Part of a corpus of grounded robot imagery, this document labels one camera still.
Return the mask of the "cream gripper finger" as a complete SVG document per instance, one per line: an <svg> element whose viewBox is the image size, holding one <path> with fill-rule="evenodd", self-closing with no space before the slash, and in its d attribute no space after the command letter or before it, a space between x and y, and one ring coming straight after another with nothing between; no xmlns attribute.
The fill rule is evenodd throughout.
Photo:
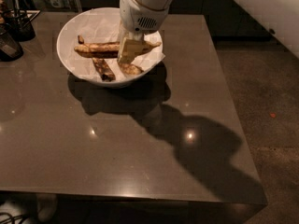
<svg viewBox="0 0 299 224"><path fill-rule="evenodd" d="M144 41L144 34L141 32L130 32L125 28L123 22L120 22L119 40L122 43L142 43Z"/></svg>
<svg viewBox="0 0 299 224"><path fill-rule="evenodd" d="M125 37L122 42L120 42L118 63L131 63L137 56L143 54L144 48L144 40L134 40Z"/></svg>

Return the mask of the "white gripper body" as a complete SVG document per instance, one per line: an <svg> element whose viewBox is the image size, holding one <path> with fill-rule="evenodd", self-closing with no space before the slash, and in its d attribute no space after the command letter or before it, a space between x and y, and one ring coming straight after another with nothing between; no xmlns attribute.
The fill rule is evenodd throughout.
<svg viewBox="0 0 299 224"><path fill-rule="evenodd" d="M123 27L132 33L156 32L168 14L167 0L120 0Z"/></svg>

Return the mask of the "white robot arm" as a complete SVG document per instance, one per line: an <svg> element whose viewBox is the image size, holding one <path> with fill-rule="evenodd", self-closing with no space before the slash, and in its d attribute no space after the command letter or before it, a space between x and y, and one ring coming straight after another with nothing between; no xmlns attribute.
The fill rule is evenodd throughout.
<svg viewBox="0 0 299 224"><path fill-rule="evenodd" d="M120 60L133 60L147 34L155 33L168 15L173 0L119 0ZM299 0L233 0L280 44L299 58Z"/></svg>

